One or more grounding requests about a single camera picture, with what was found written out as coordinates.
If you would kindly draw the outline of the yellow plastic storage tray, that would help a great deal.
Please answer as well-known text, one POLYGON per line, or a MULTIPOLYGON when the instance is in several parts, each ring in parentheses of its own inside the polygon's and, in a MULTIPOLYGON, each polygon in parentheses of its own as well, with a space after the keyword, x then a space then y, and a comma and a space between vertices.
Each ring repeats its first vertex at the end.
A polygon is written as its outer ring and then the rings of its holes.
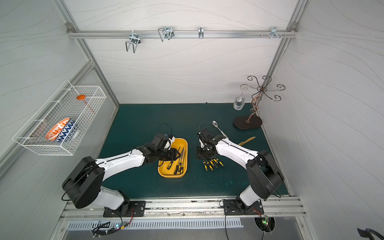
POLYGON ((183 148, 185 148, 185 150, 187 151, 187 156, 186 156, 186 160, 184 163, 183 174, 180 175, 180 172, 178 172, 176 175, 174 175, 174 171, 175 171, 175 168, 178 164, 179 159, 176 160, 175 162, 173 162, 170 170, 167 170, 167 166, 170 163, 170 161, 167 161, 167 162, 160 161, 160 166, 158 167, 158 173, 160 176, 162 176, 163 178, 166 178, 166 179, 179 179, 179 178, 182 178, 186 174, 187 169, 188 169, 188 142, 185 139, 176 138, 175 141, 173 142, 171 148, 176 148, 176 149, 181 148, 180 153, 182 153, 183 148))

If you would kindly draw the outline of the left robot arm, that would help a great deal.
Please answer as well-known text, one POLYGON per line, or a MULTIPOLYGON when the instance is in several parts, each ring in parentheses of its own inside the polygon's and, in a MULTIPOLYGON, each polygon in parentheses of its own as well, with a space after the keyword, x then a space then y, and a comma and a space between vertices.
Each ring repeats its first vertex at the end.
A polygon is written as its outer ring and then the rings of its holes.
POLYGON ((172 161, 180 157, 175 148, 157 148, 152 144, 104 159, 84 157, 63 182, 62 188, 77 209, 94 204, 111 210, 125 210, 129 208, 129 198, 118 190, 103 187, 106 179, 155 161, 172 161))

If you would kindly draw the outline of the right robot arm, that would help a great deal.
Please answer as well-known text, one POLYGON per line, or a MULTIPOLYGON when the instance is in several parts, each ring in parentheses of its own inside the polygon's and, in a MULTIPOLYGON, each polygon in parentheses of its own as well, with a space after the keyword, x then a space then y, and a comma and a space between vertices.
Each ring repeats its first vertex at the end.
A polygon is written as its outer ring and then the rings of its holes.
POLYGON ((231 142, 222 135, 198 134, 198 158, 226 157, 246 169, 250 185, 238 196, 237 202, 249 208, 255 202, 268 199, 284 182, 284 176, 273 156, 267 151, 253 151, 231 142))

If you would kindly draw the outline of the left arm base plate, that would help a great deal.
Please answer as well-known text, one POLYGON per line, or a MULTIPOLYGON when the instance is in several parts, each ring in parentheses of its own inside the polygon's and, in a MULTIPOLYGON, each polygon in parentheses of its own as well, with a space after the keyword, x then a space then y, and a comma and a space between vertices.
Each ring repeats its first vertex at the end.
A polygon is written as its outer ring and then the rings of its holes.
POLYGON ((104 218, 118 217, 143 217, 145 214, 146 201, 124 201, 123 204, 116 210, 105 207, 104 218))

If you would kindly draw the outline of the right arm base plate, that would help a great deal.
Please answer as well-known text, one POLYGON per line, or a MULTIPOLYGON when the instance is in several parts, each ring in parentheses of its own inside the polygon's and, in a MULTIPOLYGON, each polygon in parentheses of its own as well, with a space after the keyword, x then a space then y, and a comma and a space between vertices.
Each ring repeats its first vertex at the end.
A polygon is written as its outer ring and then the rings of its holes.
POLYGON ((264 215, 261 200, 254 202, 251 206, 247 206, 240 199, 222 199, 220 207, 224 209, 226 216, 264 215))

